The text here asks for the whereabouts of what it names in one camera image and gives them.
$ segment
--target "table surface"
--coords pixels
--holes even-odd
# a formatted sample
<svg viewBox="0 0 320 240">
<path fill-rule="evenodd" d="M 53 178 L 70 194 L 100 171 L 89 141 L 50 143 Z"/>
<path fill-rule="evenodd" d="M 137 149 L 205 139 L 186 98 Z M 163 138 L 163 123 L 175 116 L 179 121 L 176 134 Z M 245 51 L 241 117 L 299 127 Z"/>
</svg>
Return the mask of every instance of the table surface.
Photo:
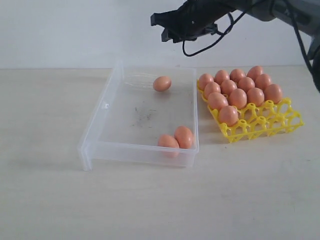
<svg viewBox="0 0 320 240">
<path fill-rule="evenodd" d="M 76 148 L 110 70 L 0 70 L 0 239 L 319 239 L 320 94 L 304 66 L 265 71 L 302 114 L 295 132 L 226 144 L 199 101 L 193 168 L 85 172 Z"/>
</svg>

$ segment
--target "egg tray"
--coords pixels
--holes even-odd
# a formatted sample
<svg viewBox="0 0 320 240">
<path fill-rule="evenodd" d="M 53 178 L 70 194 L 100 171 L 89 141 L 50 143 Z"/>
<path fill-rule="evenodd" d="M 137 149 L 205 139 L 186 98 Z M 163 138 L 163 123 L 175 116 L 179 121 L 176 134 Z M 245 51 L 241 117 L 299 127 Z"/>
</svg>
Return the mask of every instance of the egg tray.
<svg viewBox="0 0 320 240">
<path fill-rule="evenodd" d="M 202 100 L 208 103 L 198 83 L 197 89 L 201 93 Z M 239 113 L 239 121 L 233 126 L 227 126 L 224 122 L 220 123 L 219 111 L 212 109 L 209 105 L 207 108 L 230 143 L 241 139 L 253 140 L 260 136 L 269 137 L 278 133 L 291 133 L 304 125 L 301 114 L 293 110 L 291 99 L 288 97 L 283 98 L 277 104 L 267 100 L 261 106 L 248 103 L 243 109 L 235 107 Z"/>
</svg>

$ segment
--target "egg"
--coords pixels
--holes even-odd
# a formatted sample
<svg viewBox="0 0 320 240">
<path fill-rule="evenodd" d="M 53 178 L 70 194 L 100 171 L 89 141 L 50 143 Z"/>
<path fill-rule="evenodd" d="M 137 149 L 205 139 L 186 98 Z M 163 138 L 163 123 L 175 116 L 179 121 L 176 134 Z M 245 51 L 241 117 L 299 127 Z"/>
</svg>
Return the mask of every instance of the egg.
<svg viewBox="0 0 320 240">
<path fill-rule="evenodd" d="M 270 84 L 272 84 L 272 80 L 268 74 L 264 73 L 256 78 L 254 84 L 257 88 L 264 91 L 266 89 L 266 87 L 268 87 Z"/>
<path fill-rule="evenodd" d="M 251 78 L 253 81 L 256 81 L 257 77 L 263 73 L 264 69 L 262 66 L 254 66 L 248 71 L 246 76 Z"/>
<path fill-rule="evenodd" d="M 194 134 L 186 126 L 179 126 L 174 132 L 174 138 L 181 149 L 189 149 L 194 144 Z"/>
<path fill-rule="evenodd" d="M 248 103 L 253 103 L 257 107 L 260 107 L 265 101 L 264 92 L 257 87 L 251 88 L 247 93 L 246 96 L 248 98 Z"/>
<path fill-rule="evenodd" d="M 204 88 L 204 97 L 208 99 L 209 94 L 211 93 L 221 93 L 221 89 L 218 83 L 209 82 Z"/>
<path fill-rule="evenodd" d="M 252 78 L 245 76 L 238 82 L 238 88 L 248 92 L 250 89 L 255 87 L 255 82 Z"/>
<path fill-rule="evenodd" d="M 231 92 L 228 100 L 231 106 L 240 110 L 247 105 L 247 94 L 241 88 L 237 88 Z"/>
<path fill-rule="evenodd" d="M 209 73 L 205 73 L 200 76 L 198 86 L 203 91 L 206 85 L 208 83 L 212 83 L 213 81 L 214 81 L 214 77 Z"/>
<path fill-rule="evenodd" d="M 214 81 L 219 85 L 221 85 L 223 81 L 228 79 L 230 79 L 230 76 L 226 70 L 219 70 L 214 76 Z"/>
<path fill-rule="evenodd" d="M 233 69 L 230 73 L 230 79 L 235 83 L 238 83 L 245 76 L 246 76 L 246 73 L 240 68 Z"/>
<path fill-rule="evenodd" d="M 171 87 L 171 78 L 168 76 L 160 76 L 153 82 L 153 89 L 157 92 L 164 92 Z"/>
<path fill-rule="evenodd" d="M 264 96 L 266 101 L 271 100 L 275 104 L 278 104 L 283 97 L 283 92 L 278 84 L 271 84 L 265 88 Z"/>
<path fill-rule="evenodd" d="M 212 109 L 217 109 L 220 111 L 225 106 L 228 106 L 228 100 L 225 96 L 218 92 L 212 92 L 208 96 L 208 105 Z"/>
<path fill-rule="evenodd" d="M 218 120 L 220 123 L 225 123 L 228 127 L 232 127 L 239 120 L 237 109 L 234 106 L 229 105 L 221 108 Z"/>
<path fill-rule="evenodd" d="M 163 134 L 159 137 L 158 140 L 158 146 L 159 147 L 166 147 L 166 148 L 179 148 L 178 141 L 171 135 Z M 168 158 L 175 158 L 178 156 L 178 151 L 173 152 L 163 152 L 163 154 Z"/>
<path fill-rule="evenodd" d="M 237 88 L 237 85 L 232 80 L 224 80 L 221 84 L 221 93 L 230 95 L 230 93 Z"/>
</svg>

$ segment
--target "transparent plastic box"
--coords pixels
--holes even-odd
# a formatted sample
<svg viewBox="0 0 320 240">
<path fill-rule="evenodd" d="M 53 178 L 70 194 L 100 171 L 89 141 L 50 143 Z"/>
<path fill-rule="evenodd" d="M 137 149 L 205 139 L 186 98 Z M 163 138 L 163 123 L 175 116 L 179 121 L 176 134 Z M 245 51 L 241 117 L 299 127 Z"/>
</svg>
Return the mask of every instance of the transparent plastic box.
<svg viewBox="0 0 320 240">
<path fill-rule="evenodd" d="M 165 92 L 153 82 L 170 76 Z M 109 75 L 78 145 L 85 171 L 94 159 L 191 167 L 199 151 L 197 72 L 194 68 L 139 66 L 119 61 Z M 174 135 L 178 126 L 194 134 L 190 149 L 159 147 L 162 134 Z M 177 152 L 177 157 L 168 157 Z"/>
</svg>

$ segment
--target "white wall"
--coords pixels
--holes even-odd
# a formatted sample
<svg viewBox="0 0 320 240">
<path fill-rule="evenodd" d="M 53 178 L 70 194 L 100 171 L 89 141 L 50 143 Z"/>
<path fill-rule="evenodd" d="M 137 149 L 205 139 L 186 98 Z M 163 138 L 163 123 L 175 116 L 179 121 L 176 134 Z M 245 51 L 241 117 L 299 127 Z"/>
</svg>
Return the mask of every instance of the white wall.
<svg viewBox="0 0 320 240">
<path fill-rule="evenodd" d="M 162 27 L 150 26 L 154 12 L 178 8 L 183 0 L 1 0 L 0 68 L 106 68 L 115 56 L 163 56 L 173 65 L 252 66 L 303 64 L 291 26 L 244 17 L 215 48 L 183 56 L 181 44 L 161 42 Z M 228 17 L 218 23 L 221 30 Z M 188 52 L 215 36 L 188 42 Z M 303 35 L 306 47 L 310 38 Z"/>
</svg>

